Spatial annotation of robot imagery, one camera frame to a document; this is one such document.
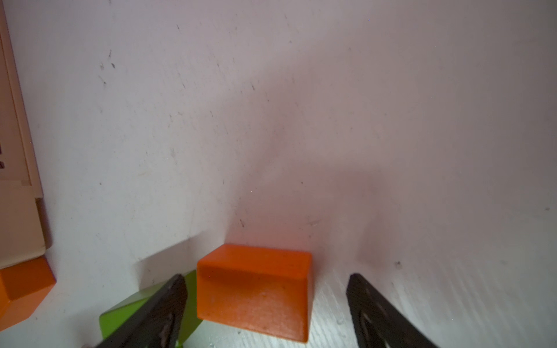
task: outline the rectangular block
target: rectangular block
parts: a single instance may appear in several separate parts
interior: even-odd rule
[[[33,196],[42,198],[41,182],[23,106],[16,63],[0,1],[0,180],[31,185]]]
[[[307,342],[310,253],[225,244],[197,263],[197,287],[199,318]]]
[[[32,187],[0,180],[0,268],[42,256],[45,250]]]
[[[29,318],[54,284],[44,256],[0,269],[0,331]]]

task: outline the white table surface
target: white table surface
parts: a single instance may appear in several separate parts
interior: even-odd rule
[[[441,348],[557,346],[555,2],[4,6],[57,285],[1,347],[95,345],[225,240],[312,251],[307,347],[356,345],[352,272]]]

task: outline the orange wooden block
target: orange wooden block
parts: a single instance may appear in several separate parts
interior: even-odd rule
[[[200,319],[307,342],[311,254],[225,244],[197,263]]]
[[[29,318],[55,283],[44,256],[0,269],[0,331]]]

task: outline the beige box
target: beige box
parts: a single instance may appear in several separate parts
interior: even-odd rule
[[[36,199],[42,198],[31,133],[0,3],[0,268],[45,253]]]

